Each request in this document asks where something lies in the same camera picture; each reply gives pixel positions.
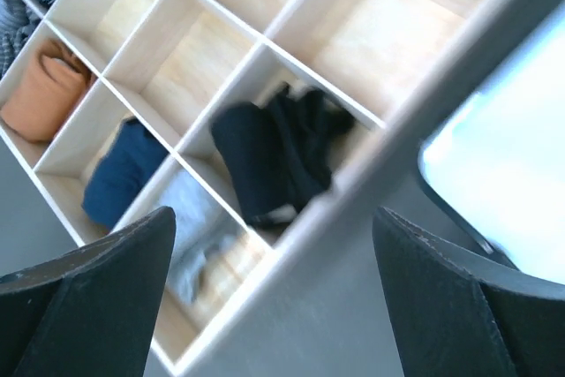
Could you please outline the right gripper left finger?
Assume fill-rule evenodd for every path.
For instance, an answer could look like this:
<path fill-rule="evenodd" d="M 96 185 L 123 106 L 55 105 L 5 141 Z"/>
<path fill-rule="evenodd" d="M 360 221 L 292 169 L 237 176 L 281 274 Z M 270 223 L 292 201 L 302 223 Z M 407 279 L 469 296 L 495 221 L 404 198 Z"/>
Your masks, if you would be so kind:
<path fill-rule="evenodd" d="M 3 376 L 141 376 L 176 234 L 171 207 L 1 278 Z"/>

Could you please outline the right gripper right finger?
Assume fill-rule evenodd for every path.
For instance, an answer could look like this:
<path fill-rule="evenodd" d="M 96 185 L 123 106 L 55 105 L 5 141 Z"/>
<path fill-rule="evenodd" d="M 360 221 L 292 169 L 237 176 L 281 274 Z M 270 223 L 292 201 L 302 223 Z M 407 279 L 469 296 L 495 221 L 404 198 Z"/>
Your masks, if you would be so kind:
<path fill-rule="evenodd" d="M 562 376 L 564 287 L 379 207 L 373 246 L 406 376 Z"/>

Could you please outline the grey underwear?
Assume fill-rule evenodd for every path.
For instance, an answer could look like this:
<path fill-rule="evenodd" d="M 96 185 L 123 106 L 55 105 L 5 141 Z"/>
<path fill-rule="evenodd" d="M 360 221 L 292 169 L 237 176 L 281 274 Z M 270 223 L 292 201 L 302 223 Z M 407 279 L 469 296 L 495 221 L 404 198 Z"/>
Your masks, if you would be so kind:
<path fill-rule="evenodd" d="M 204 267 L 235 243 L 238 225 L 232 216 L 186 170 L 176 171 L 153 208 L 171 207 L 176 235 L 167 284 L 185 304 L 195 301 Z"/>

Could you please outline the navy blue white underwear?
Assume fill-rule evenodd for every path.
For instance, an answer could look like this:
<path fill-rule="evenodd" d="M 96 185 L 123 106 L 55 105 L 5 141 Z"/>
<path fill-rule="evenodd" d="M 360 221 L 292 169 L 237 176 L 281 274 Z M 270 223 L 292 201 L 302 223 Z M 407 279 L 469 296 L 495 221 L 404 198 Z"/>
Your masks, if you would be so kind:
<path fill-rule="evenodd" d="M 82 208 L 87 217 L 113 229 L 168 154 L 137 118 L 125 119 L 85 187 Z"/>

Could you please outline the black underwear beige waistband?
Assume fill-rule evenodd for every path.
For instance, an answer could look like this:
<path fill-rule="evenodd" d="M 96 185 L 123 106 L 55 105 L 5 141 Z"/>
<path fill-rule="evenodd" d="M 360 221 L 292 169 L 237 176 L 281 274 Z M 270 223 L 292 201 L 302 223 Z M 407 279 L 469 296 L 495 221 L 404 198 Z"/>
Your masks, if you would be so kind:
<path fill-rule="evenodd" d="M 237 102 L 219 112 L 210 131 L 244 222 L 259 230 L 288 225 L 329 190 L 331 145 L 354 124 L 325 90 L 294 94 L 286 82 L 263 106 Z"/>

